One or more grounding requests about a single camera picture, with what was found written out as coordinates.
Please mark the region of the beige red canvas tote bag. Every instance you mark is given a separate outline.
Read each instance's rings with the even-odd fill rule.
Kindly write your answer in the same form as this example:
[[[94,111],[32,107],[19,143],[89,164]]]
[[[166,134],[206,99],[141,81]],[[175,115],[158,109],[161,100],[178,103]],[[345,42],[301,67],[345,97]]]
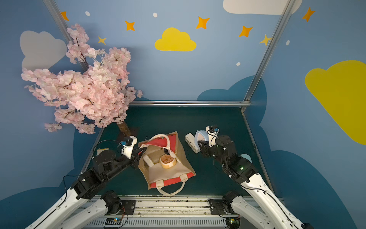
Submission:
[[[157,134],[149,140],[139,142],[138,146],[147,147],[139,160],[138,168],[149,190],[156,189],[162,195],[171,197],[181,192],[186,182],[196,176],[177,132]],[[163,155],[176,158],[176,165],[163,169],[160,164],[160,157]]]

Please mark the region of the white rectangular digital clock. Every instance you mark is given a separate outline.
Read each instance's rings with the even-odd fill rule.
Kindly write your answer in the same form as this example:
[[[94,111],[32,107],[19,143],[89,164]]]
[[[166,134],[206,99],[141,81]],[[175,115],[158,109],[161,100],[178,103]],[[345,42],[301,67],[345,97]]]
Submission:
[[[201,151],[192,133],[188,133],[185,136],[185,141],[195,154],[198,154]]]

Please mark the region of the light blue square alarm clock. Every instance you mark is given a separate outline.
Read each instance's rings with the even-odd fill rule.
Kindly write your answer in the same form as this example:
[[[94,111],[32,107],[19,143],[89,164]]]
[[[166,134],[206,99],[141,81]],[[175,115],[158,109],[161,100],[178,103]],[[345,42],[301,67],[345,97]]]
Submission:
[[[199,141],[209,141],[208,133],[205,130],[197,130],[197,132],[195,134],[194,142],[198,148],[199,148],[199,145],[198,145]]]

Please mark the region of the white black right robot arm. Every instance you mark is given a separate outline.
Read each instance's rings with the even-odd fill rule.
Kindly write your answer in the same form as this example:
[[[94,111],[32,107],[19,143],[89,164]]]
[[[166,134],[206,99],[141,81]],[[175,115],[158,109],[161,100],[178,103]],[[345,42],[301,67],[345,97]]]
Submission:
[[[259,205],[257,209],[238,194],[230,192],[223,197],[229,210],[240,215],[258,229],[311,229],[295,217],[270,190],[254,165],[241,157],[228,136],[209,135],[207,141],[197,142],[204,157],[212,157],[222,165],[230,179],[239,184]]]

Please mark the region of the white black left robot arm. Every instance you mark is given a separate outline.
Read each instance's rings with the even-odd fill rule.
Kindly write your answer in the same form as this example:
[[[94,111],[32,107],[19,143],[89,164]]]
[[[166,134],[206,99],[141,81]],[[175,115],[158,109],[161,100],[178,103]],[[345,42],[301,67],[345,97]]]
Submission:
[[[128,167],[136,167],[146,147],[131,149],[131,157],[117,157],[112,150],[104,150],[93,159],[93,167],[79,175],[65,194],[29,229],[56,229],[80,206],[106,188],[108,182]]]

